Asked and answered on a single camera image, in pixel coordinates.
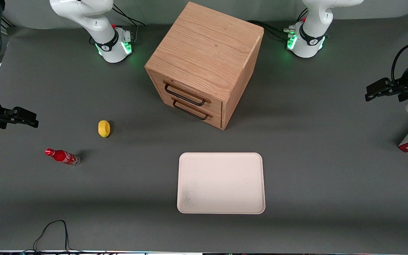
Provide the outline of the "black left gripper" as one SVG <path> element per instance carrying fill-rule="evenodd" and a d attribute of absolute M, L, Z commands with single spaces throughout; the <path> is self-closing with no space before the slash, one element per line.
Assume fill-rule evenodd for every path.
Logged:
<path fill-rule="evenodd" d="M 379 79 L 366 87 L 364 96 L 366 102 L 370 102 L 378 97 L 398 96 L 399 102 L 408 100 L 408 68 L 405 69 L 399 79 L 394 78 L 395 68 L 391 68 L 391 80 Z"/>

